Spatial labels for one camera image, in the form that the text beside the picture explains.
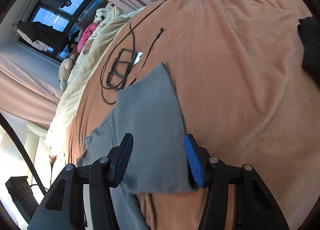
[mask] black cable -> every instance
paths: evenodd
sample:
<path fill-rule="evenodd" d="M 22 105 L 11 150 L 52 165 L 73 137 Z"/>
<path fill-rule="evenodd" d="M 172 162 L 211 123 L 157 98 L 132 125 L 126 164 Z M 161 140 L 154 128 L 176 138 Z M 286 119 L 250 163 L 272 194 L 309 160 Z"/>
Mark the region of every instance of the black cable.
<path fill-rule="evenodd" d="M 101 86 L 101 96 L 102 96 L 102 99 L 105 103 L 109 104 L 109 105 L 114 105 L 116 103 L 116 101 L 112 102 L 112 103 L 109 103 L 104 95 L 103 95 L 103 90 L 104 89 L 109 89 L 108 87 L 104 86 L 103 85 L 103 77 L 104 77 L 104 74 L 106 72 L 106 69 L 107 69 L 107 65 L 109 63 L 109 60 L 111 58 L 111 55 L 113 54 L 113 52 L 116 50 L 116 48 L 120 45 L 120 43 L 122 43 L 131 33 L 133 34 L 133 31 L 134 29 L 140 25 L 149 15 L 151 15 L 155 10 L 157 10 L 164 2 L 166 2 L 167 0 L 164 0 L 163 2 L 161 2 L 161 4 L 159 4 L 155 9 L 153 9 L 150 13 L 148 13 L 144 18 L 142 18 L 133 28 L 131 28 L 131 22 L 129 24 L 129 27 L 130 27 L 130 31 L 116 44 L 116 46 L 113 47 L 112 51 L 110 52 L 110 54 L 108 55 L 105 63 L 103 64 L 103 67 L 102 67 L 102 70 L 101 70 L 101 74 L 100 74 L 100 86 Z"/>
<path fill-rule="evenodd" d="M 38 186 L 39 187 L 39 185 L 38 184 L 31 184 L 29 187 L 31 188 L 31 187 L 33 187 L 33 186 Z"/>
<path fill-rule="evenodd" d="M 133 53 L 132 53 L 131 58 L 133 58 L 133 56 L 134 56 L 134 51 L 135 51 L 135 48 L 136 48 L 136 41 L 135 41 L 134 32 L 133 32 L 132 27 L 131 27 L 131 22 L 129 23 L 129 28 L 130 28 L 130 31 L 131 31 L 131 33 L 132 33 L 132 51 L 133 51 Z M 123 79 L 119 82 L 118 85 L 114 86 L 114 88 L 118 88 L 118 87 L 122 84 L 122 82 L 123 82 Z"/>
<path fill-rule="evenodd" d="M 154 41 L 151 43 L 151 46 L 150 46 L 150 48 L 149 48 L 148 54 L 147 54 L 147 56 L 146 56 L 146 59 L 144 60 L 144 63 L 143 63 L 143 65 L 142 65 L 142 67 L 141 67 L 141 70 L 143 69 L 144 65 L 145 65 L 146 62 L 147 62 L 147 59 L 148 59 L 148 57 L 149 57 L 149 55 L 150 55 L 150 52 L 151 52 L 151 50 L 152 50 L 153 45 L 155 45 L 157 39 L 160 38 L 160 36 L 161 36 L 161 34 L 163 33 L 163 31 L 164 31 L 164 29 L 163 29 L 162 26 L 161 26 L 161 28 L 160 28 L 160 30 L 159 30 L 159 32 L 158 32 L 157 37 L 156 37 L 156 38 L 154 39 Z M 130 83 L 129 86 L 131 86 L 133 83 L 136 82 L 137 76 L 134 78 L 134 80 Z"/>
<path fill-rule="evenodd" d="M 84 202 L 83 202 L 83 215 L 84 215 L 84 226 L 88 227 L 87 215 L 85 214 Z"/>

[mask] blue gripper pad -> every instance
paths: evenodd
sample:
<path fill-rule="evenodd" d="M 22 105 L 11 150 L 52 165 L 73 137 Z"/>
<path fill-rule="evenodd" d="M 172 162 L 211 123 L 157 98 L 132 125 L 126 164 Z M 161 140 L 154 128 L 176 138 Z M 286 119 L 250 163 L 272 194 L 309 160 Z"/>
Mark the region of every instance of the blue gripper pad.
<path fill-rule="evenodd" d="M 210 159 L 210 155 L 205 148 L 199 147 L 192 134 L 187 134 L 184 137 L 184 149 L 191 167 L 191 171 L 195 182 L 200 187 L 204 186 L 204 166 L 207 164 L 207 160 Z"/>
<path fill-rule="evenodd" d="M 133 136 L 126 133 L 119 146 L 113 147 L 108 158 L 111 160 L 108 180 L 118 186 L 123 178 L 133 150 Z"/>

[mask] metal screw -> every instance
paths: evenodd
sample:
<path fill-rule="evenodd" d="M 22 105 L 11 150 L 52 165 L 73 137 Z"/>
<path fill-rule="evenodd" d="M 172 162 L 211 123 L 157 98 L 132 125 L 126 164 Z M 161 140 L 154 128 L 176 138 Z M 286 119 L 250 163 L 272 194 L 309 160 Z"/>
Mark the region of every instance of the metal screw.
<path fill-rule="evenodd" d="M 244 169 L 245 169 L 245 170 L 252 170 L 252 166 L 249 165 L 249 164 L 246 164 L 246 165 L 244 166 Z"/>
<path fill-rule="evenodd" d="M 209 159 L 209 161 L 210 161 L 211 163 L 218 163 L 219 159 L 218 159 L 217 157 L 211 157 L 211 158 Z"/>
<path fill-rule="evenodd" d="M 68 165 L 66 166 L 66 170 L 67 170 L 67 171 L 70 171 L 70 170 L 73 169 L 73 167 L 74 167 L 73 164 L 68 164 Z"/>
<path fill-rule="evenodd" d="M 101 163 L 106 163 L 106 162 L 109 161 L 109 158 L 108 158 L 108 157 L 101 157 L 101 158 L 99 159 L 99 161 L 100 161 Z"/>

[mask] bed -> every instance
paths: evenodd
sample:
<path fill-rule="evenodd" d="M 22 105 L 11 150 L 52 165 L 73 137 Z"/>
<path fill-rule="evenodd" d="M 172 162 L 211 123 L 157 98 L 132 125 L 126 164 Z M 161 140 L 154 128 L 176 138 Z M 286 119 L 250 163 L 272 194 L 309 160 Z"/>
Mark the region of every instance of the bed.
<path fill-rule="evenodd" d="M 160 0 L 130 20 L 135 26 L 145 18 L 134 30 L 141 52 L 148 52 L 160 27 L 164 32 L 149 58 L 145 60 L 143 54 L 133 67 L 126 86 L 162 62 L 186 133 L 227 164 L 252 164 L 290 229 L 303 223 L 320 195 L 320 91 L 301 69 L 303 46 L 297 33 L 299 19 L 308 16 L 311 13 L 302 0 Z M 100 76 L 111 50 L 129 32 L 128 24 L 115 30 L 77 93 L 74 115 L 68 122 L 58 121 L 47 136 L 54 139 L 63 124 L 59 144 L 50 140 L 52 155 L 60 156 L 61 164 L 76 163 L 84 139 L 114 108 L 101 97 Z M 106 70 L 121 48 L 131 47 L 129 36 L 111 55 Z M 117 91 L 106 96 L 113 102 Z M 229 194 L 232 200 L 232 187 Z M 205 195 L 206 190 L 200 189 L 183 194 L 141 193 L 137 198 L 151 230 L 193 230 Z M 231 224 L 229 211 L 226 229 Z"/>
<path fill-rule="evenodd" d="M 52 179 L 57 177 L 67 161 L 64 152 L 67 128 L 76 114 L 83 90 L 89 78 L 94 73 L 103 57 L 103 53 L 118 31 L 131 17 L 143 9 L 144 7 L 124 14 L 119 7 L 115 6 L 99 24 L 84 49 L 80 52 L 67 80 L 67 88 L 58 104 L 56 115 L 45 139 L 46 145 L 51 150 L 51 157 L 56 156 L 56 159 L 52 159 L 55 164 L 53 166 Z"/>

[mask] black pole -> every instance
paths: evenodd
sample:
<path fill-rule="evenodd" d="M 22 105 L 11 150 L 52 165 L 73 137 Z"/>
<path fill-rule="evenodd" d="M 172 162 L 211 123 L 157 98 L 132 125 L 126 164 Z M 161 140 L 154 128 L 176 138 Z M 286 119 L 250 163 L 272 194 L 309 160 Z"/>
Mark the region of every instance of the black pole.
<path fill-rule="evenodd" d="M 9 137 L 11 138 L 11 140 L 14 142 L 15 146 L 17 147 L 18 151 L 21 153 L 23 159 L 25 160 L 26 164 L 28 165 L 33 177 L 35 178 L 39 189 L 41 190 L 42 194 L 45 195 L 47 192 L 39 178 L 39 175 L 35 169 L 35 167 L 33 166 L 33 163 L 26 151 L 26 149 L 24 148 L 23 144 L 21 143 L 19 137 L 17 136 L 16 132 L 12 129 L 11 125 L 8 123 L 8 121 L 4 118 L 4 116 L 2 115 L 2 113 L 0 113 L 0 125 L 2 126 L 2 128 L 6 131 L 6 133 L 9 135 Z"/>

